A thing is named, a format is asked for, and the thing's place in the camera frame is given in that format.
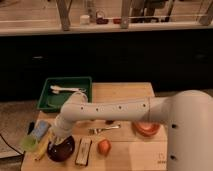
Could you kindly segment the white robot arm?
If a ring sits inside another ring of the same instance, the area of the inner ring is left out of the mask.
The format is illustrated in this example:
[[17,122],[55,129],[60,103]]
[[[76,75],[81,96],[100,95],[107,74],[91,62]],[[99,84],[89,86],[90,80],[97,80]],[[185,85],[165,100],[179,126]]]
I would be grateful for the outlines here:
[[213,171],[213,97],[197,90],[171,97],[148,97],[108,103],[89,103],[73,93],[52,125],[60,138],[83,120],[141,121],[168,129],[167,171]]

